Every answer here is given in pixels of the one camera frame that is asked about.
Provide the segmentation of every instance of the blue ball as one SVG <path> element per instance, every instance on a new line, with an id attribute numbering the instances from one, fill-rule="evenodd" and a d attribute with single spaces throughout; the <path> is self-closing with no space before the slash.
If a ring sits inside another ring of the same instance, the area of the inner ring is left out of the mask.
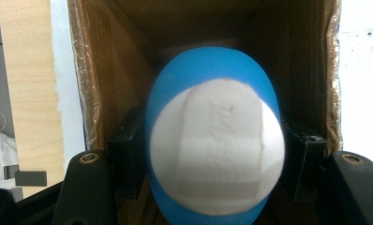
<path id="1" fill-rule="evenodd" d="M 219 78 L 231 78 L 249 84 L 280 120 L 274 88 L 257 62 L 236 50 L 203 47 L 179 54 L 159 74 L 146 108 L 147 142 L 150 142 L 158 116 L 174 97 L 190 87 Z M 208 216 L 194 212 L 177 203 L 164 191 L 154 174 L 149 147 L 147 151 L 151 189 L 160 211 L 170 224 L 251 224 L 267 202 L 268 197 L 243 213 L 228 216 Z"/>

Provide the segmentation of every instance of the brown cardboard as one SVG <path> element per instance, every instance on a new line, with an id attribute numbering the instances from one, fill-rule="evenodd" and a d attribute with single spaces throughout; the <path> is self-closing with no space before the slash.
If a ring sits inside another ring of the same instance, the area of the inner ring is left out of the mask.
<path id="1" fill-rule="evenodd" d="M 333 1 L 69 1 L 88 148 L 103 149 L 154 77 L 186 49 L 257 60 L 282 111 L 326 137 L 326 31 Z"/>

